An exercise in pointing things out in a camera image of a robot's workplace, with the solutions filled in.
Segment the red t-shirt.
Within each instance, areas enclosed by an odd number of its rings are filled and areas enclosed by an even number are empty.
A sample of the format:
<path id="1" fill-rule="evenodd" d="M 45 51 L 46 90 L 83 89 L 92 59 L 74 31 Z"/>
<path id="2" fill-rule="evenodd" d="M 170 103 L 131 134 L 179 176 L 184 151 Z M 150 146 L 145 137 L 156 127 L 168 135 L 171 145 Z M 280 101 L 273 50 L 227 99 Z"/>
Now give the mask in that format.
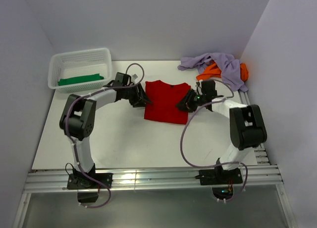
<path id="1" fill-rule="evenodd" d="M 151 103 L 146 105 L 144 119 L 185 125 L 188 113 L 176 105 L 186 96 L 191 86 L 187 83 L 170 85 L 161 80 L 146 82 L 146 95 Z"/>

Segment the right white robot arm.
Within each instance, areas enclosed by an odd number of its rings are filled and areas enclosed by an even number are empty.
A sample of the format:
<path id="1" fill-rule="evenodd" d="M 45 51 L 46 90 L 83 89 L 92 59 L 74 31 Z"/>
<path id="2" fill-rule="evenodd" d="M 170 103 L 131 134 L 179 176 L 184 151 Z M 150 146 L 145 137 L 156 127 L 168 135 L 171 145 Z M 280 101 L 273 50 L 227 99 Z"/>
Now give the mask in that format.
<path id="1" fill-rule="evenodd" d="M 198 94 L 193 89 L 176 105 L 183 111 L 195 114 L 206 108 L 229 120 L 231 143 L 226 152 L 217 159 L 215 165 L 200 166 L 196 179 L 201 185 L 243 184 L 246 175 L 241 174 L 242 161 L 248 153 L 267 140 L 263 116 L 258 105 L 246 105 L 231 100 L 231 97 Z"/>

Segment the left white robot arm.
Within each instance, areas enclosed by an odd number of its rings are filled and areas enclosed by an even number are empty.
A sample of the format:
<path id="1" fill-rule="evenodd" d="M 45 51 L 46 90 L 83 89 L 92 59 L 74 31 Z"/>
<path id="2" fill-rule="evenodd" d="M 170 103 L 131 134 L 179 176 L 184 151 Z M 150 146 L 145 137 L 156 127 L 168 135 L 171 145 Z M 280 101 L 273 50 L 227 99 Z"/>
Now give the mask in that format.
<path id="1" fill-rule="evenodd" d="M 71 94 L 66 101 L 59 127 L 72 147 L 74 165 L 70 179 L 80 188 L 102 185 L 96 175 L 96 166 L 91 155 L 90 135 L 94 129 L 96 111 L 122 99 L 128 100 L 134 108 L 152 103 L 139 83 L 128 86 L 108 84 L 83 96 Z"/>

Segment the orange t-shirt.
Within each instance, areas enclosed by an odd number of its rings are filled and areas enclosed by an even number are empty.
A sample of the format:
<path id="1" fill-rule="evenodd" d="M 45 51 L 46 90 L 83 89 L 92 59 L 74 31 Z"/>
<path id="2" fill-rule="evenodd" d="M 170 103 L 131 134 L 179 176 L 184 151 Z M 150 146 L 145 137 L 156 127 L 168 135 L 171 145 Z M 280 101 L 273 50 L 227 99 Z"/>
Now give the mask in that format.
<path id="1" fill-rule="evenodd" d="M 196 80 L 197 81 L 207 80 L 212 77 L 222 78 L 221 70 L 215 62 L 207 66 L 205 70 L 203 71 L 203 73 L 196 76 Z M 240 78 L 243 82 L 246 82 L 249 79 L 249 71 L 245 63 L 240 64 Z"/>

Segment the rolled green t-shirt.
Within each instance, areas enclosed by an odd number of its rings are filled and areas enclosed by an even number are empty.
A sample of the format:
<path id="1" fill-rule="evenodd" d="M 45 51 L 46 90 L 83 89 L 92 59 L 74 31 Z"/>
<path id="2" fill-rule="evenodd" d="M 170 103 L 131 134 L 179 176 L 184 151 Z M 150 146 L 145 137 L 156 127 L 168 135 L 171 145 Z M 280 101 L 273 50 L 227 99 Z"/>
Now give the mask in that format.
<path id="1" fill-rule="evenodd" d="M 101 76 L 100 74 L 83 75 L 83 76 L 60 79 L 58 81 L 58 86 L 86 83 L 86 82 L 99 81 L 99 80 L 104 80 L 104 77 Z"/>

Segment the lavender t-shirt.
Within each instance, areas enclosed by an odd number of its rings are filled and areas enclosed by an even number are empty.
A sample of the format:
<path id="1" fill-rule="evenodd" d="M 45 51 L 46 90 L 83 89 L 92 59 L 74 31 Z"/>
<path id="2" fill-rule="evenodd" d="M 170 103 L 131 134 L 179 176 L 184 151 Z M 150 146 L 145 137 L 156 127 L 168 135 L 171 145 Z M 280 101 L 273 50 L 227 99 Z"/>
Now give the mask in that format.
<path id="1" fill-rule="evenodd" d="M 242 62 L 230 54 L 206 53 L 197 57 L 183 57 L 177 68 L 181 71 L 195 68 L 198 70 L 199 75 L 203 73 L 207 66 L 214 62 L 221 70 L 222 78 L 220 79 L 229 85 L 232 91 L 248 91 L 245 82 L 240 78 L 240 64 Z"/>

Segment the white plastic basket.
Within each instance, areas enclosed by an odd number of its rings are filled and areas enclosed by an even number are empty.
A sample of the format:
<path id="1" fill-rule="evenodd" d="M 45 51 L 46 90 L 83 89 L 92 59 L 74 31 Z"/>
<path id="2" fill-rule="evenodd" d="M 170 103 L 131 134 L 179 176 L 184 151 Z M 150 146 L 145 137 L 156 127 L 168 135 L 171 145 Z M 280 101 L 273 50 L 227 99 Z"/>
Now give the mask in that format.
<path id="1" fill-rule="evenodd" d="M 60 53 L 51 58 L 48 87 L 61 93 L 98 89 L 114 79 L 115 73 L 111 54 L 107 48 Z M 104 80 L 58 86 L 60 79 L 91 74 L 100 74 Z"/>

